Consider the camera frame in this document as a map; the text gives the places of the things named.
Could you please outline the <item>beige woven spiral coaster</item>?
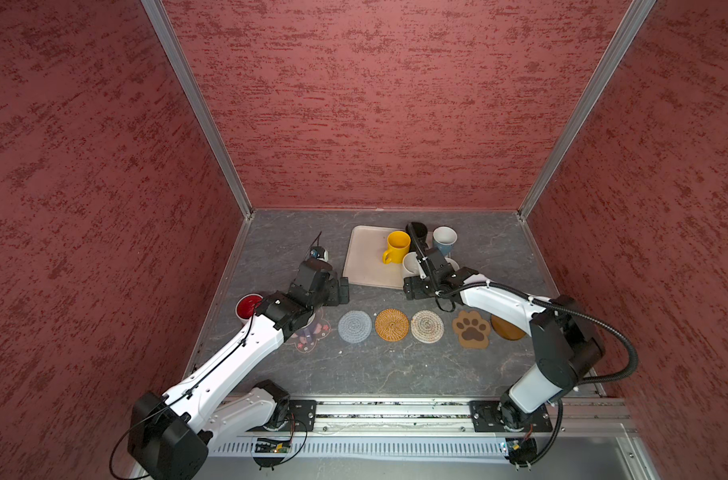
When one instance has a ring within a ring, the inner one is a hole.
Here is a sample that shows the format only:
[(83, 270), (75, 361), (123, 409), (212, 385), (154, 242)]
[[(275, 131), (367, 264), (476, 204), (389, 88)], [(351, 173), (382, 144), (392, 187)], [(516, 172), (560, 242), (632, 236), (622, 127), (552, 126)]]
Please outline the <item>beige woven spiral coaster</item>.
[(428, 310), (415, 313), (411, 320), (411, 333), (424, 344), (434, 344), (444, 335), (444, 323), (440, 316)]

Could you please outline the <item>grey round coaster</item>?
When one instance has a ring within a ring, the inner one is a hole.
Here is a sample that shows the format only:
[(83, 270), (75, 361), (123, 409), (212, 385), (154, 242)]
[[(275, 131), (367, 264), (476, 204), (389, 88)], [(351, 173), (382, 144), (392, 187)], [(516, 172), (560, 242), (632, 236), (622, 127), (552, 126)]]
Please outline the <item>grey round coaster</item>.
[(358, 344), (366, 340), (372, 332), (370, 316), (359, 310), (345, 313), (338, 322), (340, 338), (350, 344)]

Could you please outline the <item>brown woven rattan coaster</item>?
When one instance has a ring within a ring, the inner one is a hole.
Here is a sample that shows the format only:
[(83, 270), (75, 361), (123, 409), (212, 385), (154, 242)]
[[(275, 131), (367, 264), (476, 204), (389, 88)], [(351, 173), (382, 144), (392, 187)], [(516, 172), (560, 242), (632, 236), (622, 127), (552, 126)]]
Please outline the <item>brown woven rattan coaster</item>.
[(408, 317), (400, 310), (386, 309), (381, 311), (375, 319), (377, 335), (387, 342), (403, 340), (409, 333), (410, 322)]

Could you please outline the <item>pink flower coaster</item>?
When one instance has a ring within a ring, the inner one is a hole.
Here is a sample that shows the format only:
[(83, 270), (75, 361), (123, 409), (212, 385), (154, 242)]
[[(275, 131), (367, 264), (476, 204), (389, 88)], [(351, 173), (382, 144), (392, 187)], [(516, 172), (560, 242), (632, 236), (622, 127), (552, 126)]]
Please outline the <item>pink flower coaster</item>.
[(325, 319), (324, 310), (319, 309), (303, 328), (291, 336), (290, 343), (297, 351), (306, 354), (314, 350), (330, 333), (331, 327)]

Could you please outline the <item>brown paw coaster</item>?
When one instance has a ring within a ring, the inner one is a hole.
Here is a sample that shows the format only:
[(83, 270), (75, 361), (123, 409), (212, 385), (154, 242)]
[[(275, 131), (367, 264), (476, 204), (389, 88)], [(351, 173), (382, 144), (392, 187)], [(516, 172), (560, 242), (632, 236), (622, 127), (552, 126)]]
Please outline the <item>brown paw coaster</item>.
[(491, 323), (477, 311), (461, 310), (452, 321), (452, 330), (464, 349), (484, 350), (490, 344)]

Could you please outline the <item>white mug red inside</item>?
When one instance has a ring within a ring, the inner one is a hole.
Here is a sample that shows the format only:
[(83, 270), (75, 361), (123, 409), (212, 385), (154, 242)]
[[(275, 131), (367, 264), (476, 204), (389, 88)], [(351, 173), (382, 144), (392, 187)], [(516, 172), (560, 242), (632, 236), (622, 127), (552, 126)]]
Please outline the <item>white mug red inside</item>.
[(255, 309), (262, 301), (263, 296), (259, 293), (249, 293), (238, 300), (234, 308), (234, 313), (243, 325), (253, 318)]

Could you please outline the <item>brown round wooden coaster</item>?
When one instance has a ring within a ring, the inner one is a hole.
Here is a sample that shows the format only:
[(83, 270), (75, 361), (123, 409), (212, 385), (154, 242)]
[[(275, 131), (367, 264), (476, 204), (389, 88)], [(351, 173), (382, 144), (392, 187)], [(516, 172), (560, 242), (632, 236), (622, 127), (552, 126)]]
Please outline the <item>brown round wooden coaster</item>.
[(494, 332), (505, 340), (519, 341), (528, 336), (524, 330), (500, 317), (491, 315), (490, 323)]

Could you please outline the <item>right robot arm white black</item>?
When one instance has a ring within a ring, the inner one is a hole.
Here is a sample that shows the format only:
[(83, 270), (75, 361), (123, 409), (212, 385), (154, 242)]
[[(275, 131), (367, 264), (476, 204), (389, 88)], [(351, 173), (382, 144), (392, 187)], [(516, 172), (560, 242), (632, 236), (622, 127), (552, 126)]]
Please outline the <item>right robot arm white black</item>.
[[(539, 297), (494, 282), (471, 268), (454, 270), (436, 248), (418, 247), (416, 254), (426, 277), (416, 275), (404, 281), (408, 299), (432, 297), (484, 310), (532, 339), (534, 365), (500, 397), (495, 420), (506, 430), (528, 428), (540, 407), (560, 400), (579, 385), (616, 382), (636, 371), (639, 356), (631, 341), (606, 322), (580, 311), (571, 297)], [(590, 376), (588, 372), (605, 354), (598, 328), (618, 339), (628, 360), (617, 372)]]

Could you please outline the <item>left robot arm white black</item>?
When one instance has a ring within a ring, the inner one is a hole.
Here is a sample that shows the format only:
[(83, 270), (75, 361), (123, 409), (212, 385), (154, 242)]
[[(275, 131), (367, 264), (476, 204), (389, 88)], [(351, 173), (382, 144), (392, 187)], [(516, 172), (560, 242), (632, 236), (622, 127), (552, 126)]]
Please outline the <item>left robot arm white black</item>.
[(308, 326), (323, 307), (345, 305), (350, 285), (332, 265), (309, 257), (287, 291), (261, 299), (245, 326), (194, 373), (164, 394), (148, 392), (120, 437), (150, 479), (191, 479), (223, 437), (291, 425), (289, 393), (271, 381), (229, 401), (233, 389), (268, 355)]

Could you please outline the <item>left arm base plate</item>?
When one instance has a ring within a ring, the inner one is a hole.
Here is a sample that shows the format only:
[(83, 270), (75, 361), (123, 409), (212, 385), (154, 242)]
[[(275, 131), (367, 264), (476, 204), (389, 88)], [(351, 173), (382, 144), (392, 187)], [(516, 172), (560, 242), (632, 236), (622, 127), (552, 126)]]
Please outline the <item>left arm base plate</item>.
[(280, 432), (292, 429), (312, 432), (314, 430), (318, 402), (316, 400), (289, 399), (277, 405)]

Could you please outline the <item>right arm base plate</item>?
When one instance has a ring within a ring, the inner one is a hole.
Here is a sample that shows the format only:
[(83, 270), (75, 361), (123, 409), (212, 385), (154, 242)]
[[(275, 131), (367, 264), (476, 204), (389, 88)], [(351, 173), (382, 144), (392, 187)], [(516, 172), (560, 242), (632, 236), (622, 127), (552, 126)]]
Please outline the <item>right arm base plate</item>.
[(512, 401), (473, 400), (468, 403), (477, 433), (546, 433), (553, 430), (545, 404), (533, 412), (521, 411)]

